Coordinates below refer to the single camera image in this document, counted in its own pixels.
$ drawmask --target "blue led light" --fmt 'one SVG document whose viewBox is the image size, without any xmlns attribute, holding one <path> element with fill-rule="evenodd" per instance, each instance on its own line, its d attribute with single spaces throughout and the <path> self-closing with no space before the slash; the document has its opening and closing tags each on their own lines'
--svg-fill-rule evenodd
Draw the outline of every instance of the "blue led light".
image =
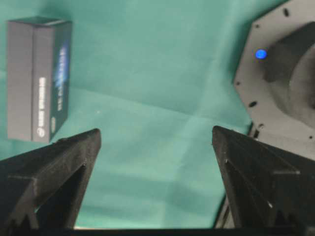
<svg viewBox="0 0 315 236">
<path fill-rule="evenodd" d="M 263 49 L 259 49 L 257 52 L 256 52 L 256 58 L 258 59 L 265 59 L 267 57 L 267 52 Z"/>
</svg>

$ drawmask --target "black plastic part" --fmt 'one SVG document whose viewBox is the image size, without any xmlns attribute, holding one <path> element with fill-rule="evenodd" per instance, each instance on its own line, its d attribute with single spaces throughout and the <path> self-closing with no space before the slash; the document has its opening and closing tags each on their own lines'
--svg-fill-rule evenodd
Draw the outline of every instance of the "black plastic part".
<svg viewBox="0 0 315 236">
<path fill-rule="evenodd" d="M 101 146 L 98 129 L 0 162 L 0 235 L 73 228 Z"/>
<path fill-rule="evenodd" d="M 33 230 L 32 236 L 294 236 L 288 227 L 271 229 Z"/>
<path fill-rule="evenodd" d="M 315 162 L 222 127 L 213 146 L 237 228 L 315 235 Z"/>
</svg>

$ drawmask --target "mounting hole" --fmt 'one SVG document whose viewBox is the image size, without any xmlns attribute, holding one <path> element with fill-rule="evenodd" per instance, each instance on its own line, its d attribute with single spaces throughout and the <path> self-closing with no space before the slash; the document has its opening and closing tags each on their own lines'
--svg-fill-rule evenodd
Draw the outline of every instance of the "mounting hole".
<svg viewBox="0 0 315 236">
<path fill-rule="evenodd" d="M 263 129 L 265 127 L 264 124 L 259 124 L 258 129 Z"/>
<path fill-rule="evenodd" d="M 285 17 L 289 17 L 290 16 L 290 12 L 287 8 L 283 9 L 283 14 Z"/>
<path fill-rule="evenodd" d="M 257 101 L 254 101 L 254 102 L 251 102 L 248 106 L 249 107 L 254 107 L 254 106 L 256 106 L 257 105 Z"/>
</svg>

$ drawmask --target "teal backdrop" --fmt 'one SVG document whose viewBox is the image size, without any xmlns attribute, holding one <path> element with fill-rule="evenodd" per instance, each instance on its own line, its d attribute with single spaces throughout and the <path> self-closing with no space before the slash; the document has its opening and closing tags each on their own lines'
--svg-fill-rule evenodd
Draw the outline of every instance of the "teal backdrop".
<svg viewBox="0 0 315 236">
<path fill-rule="evenodd" d="M 251 21 L 282 2 L 1 0 L 1 158 L 43 146 L 7 139 L 6 21 L 71 19 L 69 118 L 53 141 L 102 131 L 77 226 L 211 227 L 224 195 L 211 130 L 247 132 L 233 76 Z"/>
</svg>

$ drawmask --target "box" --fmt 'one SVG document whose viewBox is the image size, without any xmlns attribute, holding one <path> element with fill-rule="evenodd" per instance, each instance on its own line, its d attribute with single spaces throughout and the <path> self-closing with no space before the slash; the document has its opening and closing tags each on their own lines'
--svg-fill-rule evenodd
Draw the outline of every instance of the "box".
<svg viewBox="0 0 315 236">
<path fill-rule="evenodd" d="M 8 138 L 48 143 L 68 116 L 72 22 L 8 22 Z"/>
</svg>

